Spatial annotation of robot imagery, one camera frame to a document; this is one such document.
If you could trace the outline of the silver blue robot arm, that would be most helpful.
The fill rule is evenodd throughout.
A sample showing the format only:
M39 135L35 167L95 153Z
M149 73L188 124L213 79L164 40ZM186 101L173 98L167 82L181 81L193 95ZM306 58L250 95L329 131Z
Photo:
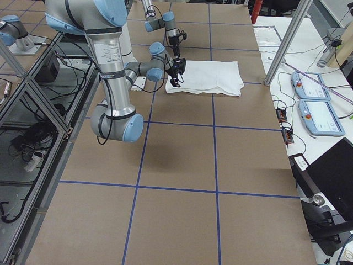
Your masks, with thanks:
M164 14L160 13L160 16L157 16L156 10L158 8L152 4L152 1L142 1L142 6L146 19L146 31L153 32L158 29L164 29L168 38L167 43L173 49L174 56L180 57L179 45L187 38L187 34L177 28L174 13L168 11Z
M154 15L151 1L143 1L148 32L165 29L173 56L160 42L149 47L152 55L147 62L134 61L132 54L123 55L122 43L129 43L127 6L125 1L45 1L47 24L61 32L85 36L94 63L99 70L106 98L91 117L91 128L104 140L135 142L143 131L143 116L136 113L129 91L138 77L159 82L164 74L171 77L173 87L179 87L178 77L186 67L180 57L179 44L185 32L175 24L174 13L160 18Z

